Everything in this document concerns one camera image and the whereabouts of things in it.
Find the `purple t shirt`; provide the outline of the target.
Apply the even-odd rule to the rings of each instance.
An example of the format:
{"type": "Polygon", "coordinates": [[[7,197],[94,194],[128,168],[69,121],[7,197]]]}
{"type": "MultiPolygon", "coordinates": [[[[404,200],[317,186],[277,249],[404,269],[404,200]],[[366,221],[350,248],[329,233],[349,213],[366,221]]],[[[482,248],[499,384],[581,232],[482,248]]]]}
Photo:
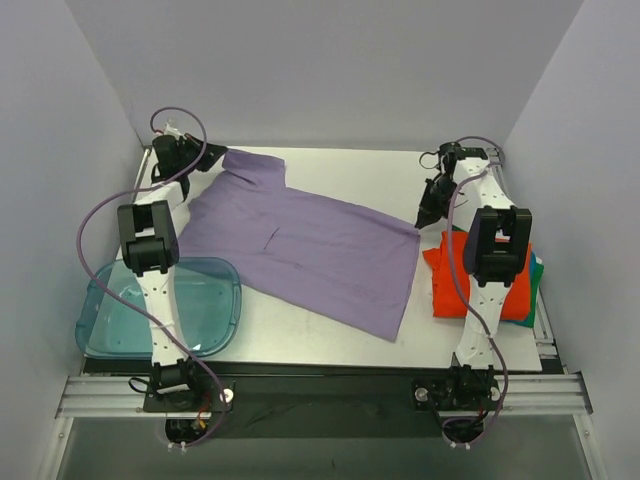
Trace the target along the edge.
{"type": "Polygon", "coordinates": [[[219,257],[259,292],[387,341],[397,337],[419,254],[408,222],[290,188],[282,159],[228,151],[189,204],[187,257],[219,257]]]}

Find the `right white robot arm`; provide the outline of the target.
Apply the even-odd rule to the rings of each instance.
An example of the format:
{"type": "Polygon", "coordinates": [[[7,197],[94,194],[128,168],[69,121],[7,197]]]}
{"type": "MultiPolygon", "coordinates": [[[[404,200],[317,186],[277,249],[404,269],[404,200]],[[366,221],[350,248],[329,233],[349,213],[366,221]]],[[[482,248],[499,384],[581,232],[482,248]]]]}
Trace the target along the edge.
{"type": "Polygon", "coordinates": [[[460,367],[488,370],[506,362],[495,337],[504,303],[516,277],[525,270],[532,213],[516,206],[494,175],[500,154],[481,147],[446,142],[435,152],[438,173],[426,181],[415,228],[447,220],[446,251],[456,294],[466,308],[465,324],[453,358],[460,367]],[[470,282],[465,296],[453,252],[453,220],[457,197],[474,209],[467,227],[462,266],[470,282]]]}

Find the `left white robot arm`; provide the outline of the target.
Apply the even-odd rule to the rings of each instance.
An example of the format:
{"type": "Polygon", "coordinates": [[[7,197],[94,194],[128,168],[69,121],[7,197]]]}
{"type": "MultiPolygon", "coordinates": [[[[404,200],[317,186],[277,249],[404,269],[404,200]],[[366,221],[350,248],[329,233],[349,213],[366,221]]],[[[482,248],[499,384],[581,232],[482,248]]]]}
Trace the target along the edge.
{"type": "Polygon", "coordinates": [[[211,170],[228,148],[188,133],[160,134],[152,147],[157,163],[149,188],[117,209],[119,239],[124,264],[141,290],[145,314],[152,317],[148,395],[188,412],[204,399],[205,387],[186,351],[174,283],[180,258],[178,237],[189,218],[176,222],[173,215],[189,213],[189,175],[211,170]]]}

